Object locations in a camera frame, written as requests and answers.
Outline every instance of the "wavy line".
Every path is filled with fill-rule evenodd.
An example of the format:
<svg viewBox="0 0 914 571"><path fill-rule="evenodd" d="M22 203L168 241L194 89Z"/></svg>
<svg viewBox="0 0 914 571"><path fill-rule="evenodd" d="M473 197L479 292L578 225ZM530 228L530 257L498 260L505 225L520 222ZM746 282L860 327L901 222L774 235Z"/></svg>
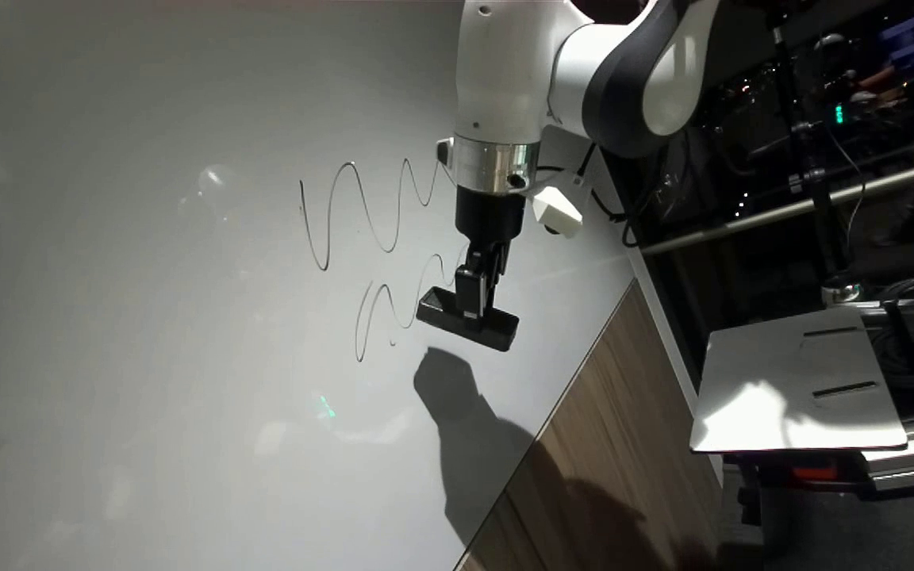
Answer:
<svg viewBox="0 0 914 571"><path fill-rule="evenodd" d="M387 282L381 282L374 292L371 292L371 282L365 286L365 295L362 295L362 305L359 305L359 314L355 314L355 362L365 362L365 352L368 352L368 333L371 333L371 317L374 317L374 308L381 298L387 298L390 305L390 314L397 320L400 330L409 330L416 324L416 311L419 311L419 298L425 292L425 276L428 276L428 266L438 266L441 279L447 279L447 263L441 254L432 254L422 266L422 276L419 276L419 289L416 289L416 301L413 301L413 311L409 317L400 317L397 314L397 301L394 301L394 289Z"/></svg>
<svg viewBox="0 0 914 571"><path fill-rule="evenodd" d="M314 238L311 238L311 216L308 216L308 200L305 200L305 181L298 178L305 241L308 241L308 254L311 254L311 260L317 263L321 273L330 270L330 251L333 251L333 247L330 247L330 241L333 241L333 197L336 197L340 174L346 174L346 171L355 178L355 187L359 187L359 197L362 197L362 209L365 209L365 222L368 222L378 247L381 247L384 254L394 254L397 244L400 244L400 194L403 194L403 178L413 184L413 194L416 194L419 206L425 209L425 206L432 203L432 197L435 197L438 162L435 162L435 168L432 168L432 181L428 181L428 194L425 194L425 197L422 197L422 190L419 190L413 162L409 162L409 159L400 162L400 171L397 171L397 200L394 200L394 203L397 203L397 213L394 213L394 222L397 222L397 225L394 225L394 238L390 238L390 241L381 238L381 232L378 232L378 225L374 225L374 219L371 219L368 197L365 197L365 181L362 181L362 168L359 168L355 162L343 162L343 165L336 168L333 181L330 181L330 200L327 200L327 247L324 247L324 257L317 254Z"/></svg>

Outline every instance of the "squiggly line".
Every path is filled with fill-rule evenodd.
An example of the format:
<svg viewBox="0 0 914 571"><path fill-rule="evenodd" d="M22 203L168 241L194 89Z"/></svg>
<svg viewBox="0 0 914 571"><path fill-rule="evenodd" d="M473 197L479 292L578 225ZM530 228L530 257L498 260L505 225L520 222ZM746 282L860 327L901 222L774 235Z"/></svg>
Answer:
<svg viewBox="0 0 914 571"><path fill-rule="evenodd" d="M365 362L371 317L374 317L374 308L378 308L381 298L387 298L390 314L394 314L400 330L409 330L416 324L416 311L419 311L419 298L425 292L428 266L438 266L438 276L447 279L444 257L432 254L428 263L422 266L419 289L416 289L416 305L413 305L409 317L397 314L394 289L387 282L381 282L374 292L371 292L371 282L365 286L365 295L362 295L362 305L359 305L359 314L355 314L355 362Z"/></svg>
<svg viewBox="0 0 914 571"><path fill-rule="evenodd" d="M330 270L330 251L333 251L333 247L330 247L330 241L333 241L333 197L336 197L336 187L340 187L340 174L346 174L346 171L355 178L359 200L362 200L362 209L365 209L365 222L368 222L378 247L381 247L384 254L394 254L397 244L400 244L400 194L403 194L403 178L413 184L413 194L416 194L419 206L425 209L425 206L432 203L432 194L435 194L438 162L435 162L435 168L432 168L432 181L428 181L428 194L425 194L425 197L422 197L422 190L419 190L413 162L409 162L409 159L400 162L400 171L397 171L397 200L394 200L394 203L397 203L397 213L394 213L397 225L394 225L394 238L390 238L390 241L381 238L381 232L378 232L378 225L374 225L374 219L371 219L368 197L365 197L365 181L362 181L362 168L359 168L355 162L343 162L343 165L336 168L333 181L330 181L330 200L327 200L327 247L324 247L324 257L317 254L314 238L311 238L311 216L308 216L308 200L305 200L305 181L298 181L305 241L308 241L308 254L311 254L311 260L317 263L321 273Z"/></svg>

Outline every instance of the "whiteboard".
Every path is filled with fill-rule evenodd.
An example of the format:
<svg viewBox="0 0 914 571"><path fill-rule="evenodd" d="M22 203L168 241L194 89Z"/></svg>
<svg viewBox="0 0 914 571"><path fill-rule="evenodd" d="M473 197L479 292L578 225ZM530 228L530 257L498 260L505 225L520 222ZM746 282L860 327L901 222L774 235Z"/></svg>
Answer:
<svg viewBox="0 0 914 571"><path fill-rule="evenodd" d="M0 571L460 558L425 352L536 435L632 270L584 203L574 241L514 241L508 355L413 324L463 257L432 187L457 22L457 0L0 0ZM495 498L527 444L457 485Z"/></svg>

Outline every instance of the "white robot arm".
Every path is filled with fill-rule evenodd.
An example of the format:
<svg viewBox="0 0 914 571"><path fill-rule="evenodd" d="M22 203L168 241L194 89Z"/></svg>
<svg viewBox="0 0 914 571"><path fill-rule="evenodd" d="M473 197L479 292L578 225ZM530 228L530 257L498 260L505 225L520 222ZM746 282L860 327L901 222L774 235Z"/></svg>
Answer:
<svg viewBox="0 0 914 571"><path fill-rule="evenodd" d="M457 184L457 228L470 238L457 292L432 289L419 317L508 349L517 317L492 292L520 235L524 200L549 124L613 155L647 155L695 114L720 0L647 0L628 25L597 25L571 0L467 0L457 44L457 133L438 162ZM546 225L578 213L536 194Z"/></svg>

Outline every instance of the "wooden floor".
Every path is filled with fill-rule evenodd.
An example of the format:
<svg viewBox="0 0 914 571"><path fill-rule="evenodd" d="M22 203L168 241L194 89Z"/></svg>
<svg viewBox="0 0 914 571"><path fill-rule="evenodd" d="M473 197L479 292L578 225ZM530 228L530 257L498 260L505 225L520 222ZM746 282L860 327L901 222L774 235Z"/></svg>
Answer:
<svg viewBox="0 0 914 571"><path fill-rule="evenodd" d="M711 568L720 485L635 286L463 571Z"/></svg>

